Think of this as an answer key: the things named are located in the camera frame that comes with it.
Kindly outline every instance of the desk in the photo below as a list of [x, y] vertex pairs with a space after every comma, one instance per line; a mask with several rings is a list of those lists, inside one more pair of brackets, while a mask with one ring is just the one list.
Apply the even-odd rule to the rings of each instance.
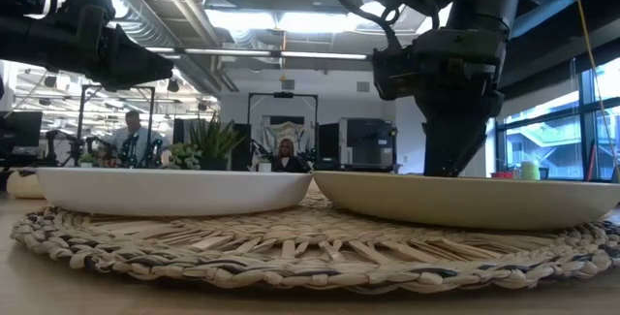
[[[0, 314], [597, 314], [620, 310], [620, 270], [534, 290], [457, 291], [438, 295], [395, 292], [362, 296], [346, 291], [221, 290], [171, 281], [73, 270], [35, 255], [9, 238], [13, 223], [43, 201], [0, 197]], [[613, 219], [620, 221], [620, 214]]]

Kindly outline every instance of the window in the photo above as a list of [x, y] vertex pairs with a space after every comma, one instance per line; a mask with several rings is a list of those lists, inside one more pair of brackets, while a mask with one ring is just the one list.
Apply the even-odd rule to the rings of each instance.
[[506, 163], [534, 161], [549, 178], [582, 179], [581, 129], [577, 116], [533, 123], [506, 131]]
[[518, 112], [506, 118], [505, 123], [539, 117], [554, 111], [577, 108], [579, 106], [579, 92], [571, 92], [552, 101], [537, 105], [531, 109]]
[[496, 169], [533, 161], [551, 179], [611, 180], [620, 152], [620, 58], [597, 75], [598, 82], [591, 70], [573, 73], [577, 91], [498, 120]]
[[597, 68], [599, 85], [594, 88], [596, 100], [600, 99], [599, 90], [603, 95], [603, 100], [613, 97], [620, 97], [620, 58], [603, 64]]
[[[605, 122], [609, 128], [609, 135], [605, 129]], [[599, 163], [599, 177], [601, 179], [611, 179], [613, 174], [613, 151], [618, 154], [618, 143], [620, 142], [620, 107], [610, 108], [604, 111], [604, 116], [600, 111], [596, 112], [596, 137], [597, 137], [597, 158]]]

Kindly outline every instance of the glass window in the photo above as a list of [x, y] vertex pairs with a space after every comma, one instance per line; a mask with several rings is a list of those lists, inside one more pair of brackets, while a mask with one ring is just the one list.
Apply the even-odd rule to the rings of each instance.
[[601, 179], [611, 179], [613, 174], [613, 147], [618, 154], [618, 143], [620, 142], [620, 107], [609, 108], [604, 111], [604, 118], [609, 127], [609, 135], [605, 129], [603, 114], [596, 112], [597, 116], [597, 155], [599, 158], [599, 177]]
[[549, 102], [537, 105], [528, 110], [518, 112], [507, 117], [504, 122], [511, 123], [514, 121], [520, 121], [524, 119], [534, 118], [541, 115], [549, 114], [550, 112], [564, 110], [568, 108], [577, 108], [579, 106], [579, 92], [574, 91], [564, 96], [558, 97]]
[[620, 58], [616, 58], [602, 66], [597, 68], [597, 76], [599, 85], [595, 86], [594, 95], [597, 101], [600, 99], [608, 99], [613, 97], [620, 97]]
[[536, 161], [549, 178], [583, 179], [578, 116], [539, 122], [506, 131], [506, 163]]

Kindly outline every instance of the white bowl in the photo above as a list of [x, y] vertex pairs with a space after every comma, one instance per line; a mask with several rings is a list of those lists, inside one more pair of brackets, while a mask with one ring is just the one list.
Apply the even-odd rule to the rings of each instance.
[[617, 184], [334, 172], [314, 178], [328, 199], [352, 211], [462, 228], [568, 228], [620, 202]]
[[39, 168], [52, 204], [117, 215], [240, 214], [298, 204], [311, 174]]

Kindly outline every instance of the woven placemat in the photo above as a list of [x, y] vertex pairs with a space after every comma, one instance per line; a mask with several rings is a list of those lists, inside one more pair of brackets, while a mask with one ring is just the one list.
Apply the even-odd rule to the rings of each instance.
[[620, 228], [608, 222], [553, 233], [466, 232], [360, 216], [316, 191], [290, 209], [224, 217], [151, 219], [46, 207], [17, 222], [12, 238], [71, 268], [223, 288], [519, 289], [620, 265]]

